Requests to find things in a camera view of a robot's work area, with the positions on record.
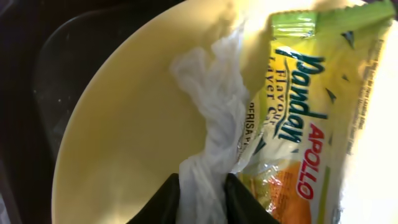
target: black object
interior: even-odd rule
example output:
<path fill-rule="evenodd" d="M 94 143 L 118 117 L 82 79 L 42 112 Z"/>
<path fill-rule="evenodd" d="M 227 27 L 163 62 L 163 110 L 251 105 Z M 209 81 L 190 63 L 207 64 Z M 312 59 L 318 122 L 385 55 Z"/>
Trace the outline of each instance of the black object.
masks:
<path fill-rule="evenodd" d="M 225 182 L 228 224 L 278 224 L 241 181 L 228 174 Z M 148 201 L 144 208 L 127 224 L 175 224 L 180 200 L 178 174 L 172 174 Z"/>

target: plastic wrapper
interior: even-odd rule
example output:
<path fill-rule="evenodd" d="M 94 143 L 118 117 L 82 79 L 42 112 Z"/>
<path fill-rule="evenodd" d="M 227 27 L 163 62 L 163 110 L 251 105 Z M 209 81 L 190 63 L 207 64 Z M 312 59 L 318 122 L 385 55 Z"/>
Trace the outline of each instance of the plastic wrapper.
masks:
<path fill-rule="evenodd" d="M 243 24 L 216 41 L 214 60 L 197 47 L 177 58 L 171 71 L 206 119 L 203 152 L 180 164 L 177 223 L 227 223 L 226 175 L 237 161 L 249 92 L 239 72 Z"/>
<path fill-rule="evenodd" d="M 394 14 L 384 1 L 271 17 L 269 69 L 251 103 L 262 135 L 247 143 L 252 157 L 238 175 L 281 223 L 340 223 L 345 167 L 360 150 Z"/>

